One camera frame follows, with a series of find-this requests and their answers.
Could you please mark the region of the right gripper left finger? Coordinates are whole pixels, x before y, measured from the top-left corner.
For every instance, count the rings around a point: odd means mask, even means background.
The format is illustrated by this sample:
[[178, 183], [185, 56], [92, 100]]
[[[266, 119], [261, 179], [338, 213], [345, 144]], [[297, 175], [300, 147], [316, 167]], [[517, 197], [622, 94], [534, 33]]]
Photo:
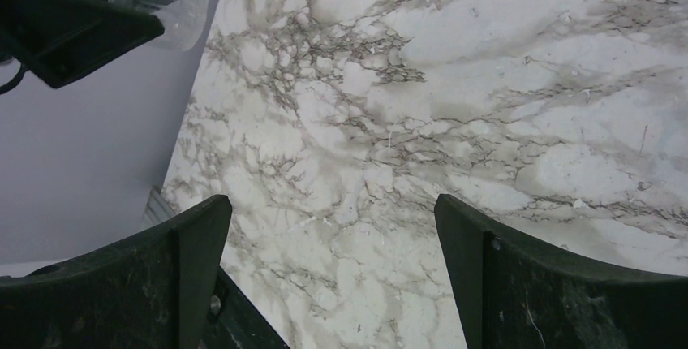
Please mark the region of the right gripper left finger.
[[283, 348], [221, 268], [224, 195], [83, 256], [1, 280], [4, 348]]

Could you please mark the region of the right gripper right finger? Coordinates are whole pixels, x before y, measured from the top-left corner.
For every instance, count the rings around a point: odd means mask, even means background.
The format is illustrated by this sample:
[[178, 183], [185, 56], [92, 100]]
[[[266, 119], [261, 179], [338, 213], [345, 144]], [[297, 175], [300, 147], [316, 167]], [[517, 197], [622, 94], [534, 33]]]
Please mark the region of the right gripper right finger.
[[594, 260], [458, 198], [434, 206], [469, 348], [684, 348], [687, 280]]

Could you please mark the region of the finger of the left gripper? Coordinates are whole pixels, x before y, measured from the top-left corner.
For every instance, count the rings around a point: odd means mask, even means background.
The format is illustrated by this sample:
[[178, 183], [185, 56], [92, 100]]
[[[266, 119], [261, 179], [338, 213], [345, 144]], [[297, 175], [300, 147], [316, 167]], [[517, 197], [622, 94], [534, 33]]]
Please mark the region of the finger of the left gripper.
[[151, 40], [164, 25], [154, 14], [166, 0], [1, 0], [1, 61], [19, 62], [2, 84], [27, 72], [51, 88], [83, 79]]

